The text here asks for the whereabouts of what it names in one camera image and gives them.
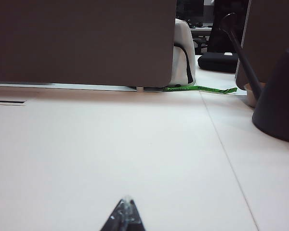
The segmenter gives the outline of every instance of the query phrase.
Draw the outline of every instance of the black chair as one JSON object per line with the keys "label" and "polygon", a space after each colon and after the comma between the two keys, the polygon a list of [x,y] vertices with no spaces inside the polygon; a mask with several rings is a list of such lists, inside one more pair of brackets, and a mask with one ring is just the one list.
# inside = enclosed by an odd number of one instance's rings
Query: black chair
{"label": "black chair", "polygon": [[214,22],[208,41],[208,52],[236,52],[227,34],[219,29],[220,21],[229,13],[237,14],[235,32],[242,41],[249,0],[215,0]]}
{"label": "black chair", "polygon": [[205,36],[198,36],[197,38],[193,38],[193,41],[197,44],[197,47],[195,47],[195,54],[202,54],[201,49],[208,47],[208,41]]}

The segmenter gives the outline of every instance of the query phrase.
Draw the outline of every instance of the white desk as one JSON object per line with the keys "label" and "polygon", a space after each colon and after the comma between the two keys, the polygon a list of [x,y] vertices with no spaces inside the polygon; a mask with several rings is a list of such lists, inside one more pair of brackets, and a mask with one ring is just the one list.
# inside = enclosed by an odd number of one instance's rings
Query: white desk
{"label": "white desk", "polygon": [[212,27],[208,27],[208,26],[212,26],[212,23],[204,23],[203,27],[196,27],[196,28],[190,28],[192,35],[196,35],[196,36],[210,36],[211,31],[212,31]]}
{"label": "white desk", "polygon": [[126,194],[148,231],[289,231],[289,143],[243,96],[8,89],[0,231],[99,230]]}
{"label": "white desk", "polygon": [[190,29],[191,29],[191,31],[209,31],[209,32],[212,31],[212,27],[207,27],[207,26],[190,28]]}

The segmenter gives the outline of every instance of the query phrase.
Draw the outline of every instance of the desk seam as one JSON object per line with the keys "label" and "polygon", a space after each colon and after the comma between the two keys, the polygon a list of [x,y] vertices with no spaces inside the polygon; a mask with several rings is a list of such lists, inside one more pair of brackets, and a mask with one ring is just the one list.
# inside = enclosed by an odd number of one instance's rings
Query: desk seam
{"label": "desk seam", "polygon": [[243,191],[242,185],[241,185],[241,183],[240,183],[240,181],[239,181],[239,179],[238,179],[238,176],[237,176],[237,174],[236,174],[236,172],[235,172],[235,169],[234,169],[234,167],[233,167],[233,165],[232,165],[232,163],[231,163],[231,160],[230,160],[230,158],[229,158],[229,156],[228,156],[228,153],[227,153],[227,151],[226,151],[226,149],[225,149],[225,147],[224,147],[224,145],[223,145],[223,142],[222,142],[222,140],[221,140],[221,137],[220,137],[220,135],[219,135],[219,133],[218,133],[218,130],[217,130],[215,124],[214,124],[214,121],[213,121],[213,119],[212,119],[212,117],[211,117],[211,114],[210,114],[210,111],[209,111],[209,109],[208,109],[208,107],[207,107],[206,101],[205,101],[205,99],[204,99],[203,96],[202,96],[202,92],[199,92],[199,93],[200,93],[201,99],[202,99],[202,101],[203,101],[203,103],[204,103],[204,106],[205,106],[205,108],[206,108],[206,110],[207,110],[207,112],[208,112],[208,114],[209,114],[210,120],[211,120],[211,122],[212,122],[212,124],[213,124],[214,130],[215,130],[215,132],[216,132],[216,134],[217,134],[217,137],[218,137],[218,139],[219,139],[219,142],[221,143],[221,146],[222,146],[222,148],[223,148],[223,152],[225,153],[226,158],[227,158],[227,160],[228,160],[228,163],[229,163],[229,165],[230,165],[230,167],[231,167],[231,170],[232,170],[232,172],[233,172],[233,174],[234,174],[234,176],[235,176],[235,178],[236,178],[236,182],[237,182],[237,184],[238,184],[238,186],[239,186],[239,189],[240,189],[240,191],[241,191],[241,193],[242,193],[242,195],[243,195],[243,197],[244,197],[244,200],[245,200],[245,203],[246,203],[246,205],[247,205],[247,208],[249,209],[251,218],[252,218],[252,220],[253,220],[253,222],[254,222],[254,224],[255,224],[255,226],[256,226],[256,229],[257,229],[258,231],[260,231],[259,226],[258,226],[257,221],[256,221],[256,218],[254,217],[254,214],[253,214],[253,212],[252,212],[252,210],[251,210],[251,207],[250,207],[250,205],[249,205],[249,203],[248,203],[247,197],[246,197],[246,195],[245,195],[245,193],[244,193],[244,191]]}

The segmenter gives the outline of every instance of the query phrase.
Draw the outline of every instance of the green ribbon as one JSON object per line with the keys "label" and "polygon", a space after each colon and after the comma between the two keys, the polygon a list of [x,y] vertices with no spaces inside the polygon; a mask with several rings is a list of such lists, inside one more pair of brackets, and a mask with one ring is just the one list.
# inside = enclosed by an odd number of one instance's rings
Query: green ribbon
{"label": "green ribbon", "polygon": [[226,90],[220,90],[215,88],[207,88],[203,86],[190,86],[190,87],[177,87],[177,88],[164,88],[163,91],[184,91],[184,90],[202,90],[202,91],[209,91],[214,93],[221,93],[221,94],[228,94],[232,92],[236,92],[237,88],[230,88]]}

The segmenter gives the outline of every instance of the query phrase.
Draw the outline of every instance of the gray panel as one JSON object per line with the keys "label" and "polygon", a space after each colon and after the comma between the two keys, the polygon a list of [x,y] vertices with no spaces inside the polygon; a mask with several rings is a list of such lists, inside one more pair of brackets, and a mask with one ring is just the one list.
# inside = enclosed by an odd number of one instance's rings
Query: gray panel
{"label": "gray panel", "polygon": [[[253,0],[243,50],[261,82],[267,82],[286,48],[289,48],[289,0]],[[239,65],[236,84],[243,89],[246,83],[248,80]]]}
{"label": "gray panel", "polygon": [[0,0],[0,82],[163,87],[176,0]]}

